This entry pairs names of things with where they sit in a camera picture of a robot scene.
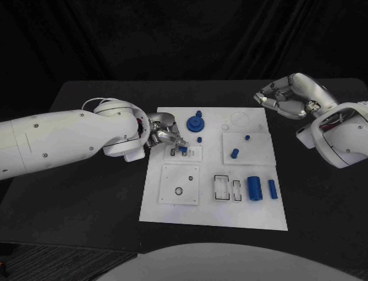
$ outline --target blue object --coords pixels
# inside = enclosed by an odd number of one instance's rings
[[[204,122],[204,119],[201,118],[201,116],[202,116],[202,112],[198,110],[197,115],[189,117],[189,119],[187,121],[187,128],[194,133],[198,133],[200,131],[202,131],[204,126],[205,126],[205,122]]]
[[[269,180],[269,188],[270,188],[270,194],[272,194],[272,198],[278,199],[278,190],[276,190],[276,183],[275,180]]]
[[[247,188],[250,190],[250,200],[253,200],[253,201],[263,200],[262,185],[260,185],[259,177],[247,178]]]
[[[240,153],[240,150],[236,148],[236,149],[233,150],[233,154],[231,154],[231,157],[233,157],[234,159],[237,159],[239,153]]]
[[[179,146],[179,147],[178,147],[178,150],[179,150],[181,152],[187,153],[188,148],[187,148],[187,147],[184,147],[184,146]]]

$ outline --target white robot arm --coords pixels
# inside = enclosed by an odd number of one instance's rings
[[[368,102],[340,104],[328,89],[305,74],[275,81],[254,95],[257,102],[291,119],[317,120],[296,132],[308,148],[344,168],[368,158]]]
[[[101,148],[130,162],[145,158],[145,144],[188,146],[172,114],[156,113],[152,120],[129,102],[97,99],[107,102],[94,113],[71,110],[0,123],[0,180],[84,160]]]

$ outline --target dark table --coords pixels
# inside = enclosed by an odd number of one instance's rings
[[[341,102],[368,100],[358,79],[319,80]],[[80,109],[94,97],[158,107],[259,107],[267,80],[71,81],[51,111]],[[103,152],[78,163],[18,177],[0,206],[0,242],[146,253],[194,242],[270,248],[331,266],[368,269],[368,159],[332,167],[306,149],[295,121],[266,110],[289,231],[139,222],[148,157],[127,163]]]

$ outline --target round hole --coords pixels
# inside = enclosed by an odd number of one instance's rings
[[[176,188],[176,194],[182,195],[182,188],[181,187]]]

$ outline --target peg board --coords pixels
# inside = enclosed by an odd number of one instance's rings
[[[200,133],[194,133],[187,129],[187,120],[191,116],[195,116],[198,110],[202,111],[205,128]],[[182,159],[174,160],[166,156],[166,153],[171,152],[171,148],[166,148],[165,144],[152,148],[140,221],[288,231],[276,166],[249,165],[249,163],[244,162],[241,165],[236,163],[230,165],[224,164],[224,133],[244,133],[244,135],[240,134],[240,141],[244,140],[247,134],[265,133],[272,140],[265,109],[161,107],[158,112],[169,112],[175,115],[184,139],[191,143],[191,146],[202,146],[202,161],[187,162]],[[200,136],[202,137],[201,143],[197,142]],[[253,141],[256,146],[260,145],[257,139],[253,139]],[[262,147],[266,147],[266,154],[260,153],[254,157],[253,163],[263,163],[269,158],[273,159],[276,164],[273,144],[272,142],[269,142],[269,144],[272,147],[267,149],[267,142],[262,143]],[[198,205],[159,203],[163,165],[191,165],[200,167]],[[215,175],[228,176],[231,192],[231,199],[228,201],[215,200]],[[263,191],[262,201],[250,200],[247,189],[247,178],[250,176],[260,177]],[[233,199],[234,180],[239,180],[241,184],[241,202],[236,202]],[[276,182],[278,199],[272,199],[270,196],[269,180],[275,180]]]

